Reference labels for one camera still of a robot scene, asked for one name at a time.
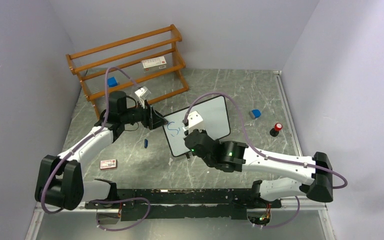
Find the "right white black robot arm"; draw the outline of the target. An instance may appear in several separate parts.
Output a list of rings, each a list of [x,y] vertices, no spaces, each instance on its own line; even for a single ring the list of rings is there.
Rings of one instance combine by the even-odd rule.
[[[252,149],[243,142],[214,140],[204,130],[189,133],[184,144],[210,168],[226,173],[260,172],[280,176],[277,180],[263,180],[259,188],[250,193],[250,202],[255,207],[293,196],[306,196],[320,203],[334,200],[333,168],[324,152],[293,156]]]

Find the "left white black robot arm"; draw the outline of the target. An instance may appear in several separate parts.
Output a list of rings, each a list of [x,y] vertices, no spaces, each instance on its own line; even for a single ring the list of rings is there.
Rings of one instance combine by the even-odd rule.
[[[82,166],[113,144],[126,125],[141,123],[154,130],[168,123],[147,101],[127,107],[127,99],[129,96],[123,91],[109,93],[106,109],[82,140],[57,156],[46,155],[41,160],[34,193],[37,202],[60,211],[74,210],[81,202],[97,201],[106,208],[118,203],[116,183],[98,178],[84,181]]]

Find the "white whiteboard black frame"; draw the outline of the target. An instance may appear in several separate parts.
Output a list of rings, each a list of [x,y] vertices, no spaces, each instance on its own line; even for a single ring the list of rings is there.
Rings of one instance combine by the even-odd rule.
[[[174,157],[189,152],[184,142],[187,127],[183,123],[187,110],[188,108],[185,107],[164,116],[168,123],[163,126],[163,130],[171,155]],[[203,118],[205,130],[212,139],[221,139],[231,133],[227,103],[224,96],[215,96],[195,104],[191,111],[200,114]]]

